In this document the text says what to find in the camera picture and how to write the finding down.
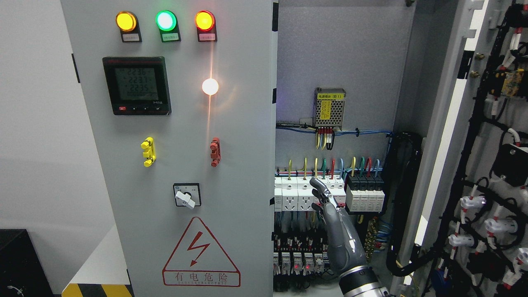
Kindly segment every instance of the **power socket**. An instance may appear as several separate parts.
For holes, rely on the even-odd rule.
[[[315,197],[312,195],[312,190],[297,190],[299,193],[298,210],[312,211],[312,203],[315,202]]]
[[[282,190],[282,210],[297,211],[299,204],[299,194],[295,190]]]

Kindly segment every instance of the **white wall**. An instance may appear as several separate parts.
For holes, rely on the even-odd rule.
[[[59,0],[0,1],[0,28],[0,228],[60,293],[114,217]]]

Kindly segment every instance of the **green wire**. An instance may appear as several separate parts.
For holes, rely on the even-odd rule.
[[[326,173],[326,159],[323,159],[323,165],[321,165],[321,170],[323,171],[323,179],[325,179],[325,173]]]
[[[360,177],[363,177],[363,167],[365,167],[365,157],[361,157]]]

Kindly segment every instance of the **yellow indicator light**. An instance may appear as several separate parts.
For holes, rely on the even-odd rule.
[[[137,26],[136,16],[130,11],[121,11],[116,15],[117,26],[124,32],[130,32]]]
[[[209,31],[214,27],[214,15],[209,11],[199,11],[194,18],[196,27],[202,31]]]

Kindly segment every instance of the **green indicator light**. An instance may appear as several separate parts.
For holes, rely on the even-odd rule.
[[[163,31],[172,31],[176,27],[176,16],[170,11],[160,11],[156,15],[156,24]]]

